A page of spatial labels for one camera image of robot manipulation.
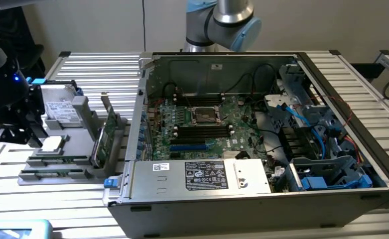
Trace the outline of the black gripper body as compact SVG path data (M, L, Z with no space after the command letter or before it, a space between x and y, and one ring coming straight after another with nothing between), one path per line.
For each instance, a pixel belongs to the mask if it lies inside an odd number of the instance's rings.
M16 58L0 66L0 123L17 124L16 107L28 95L28 83L20 72Z

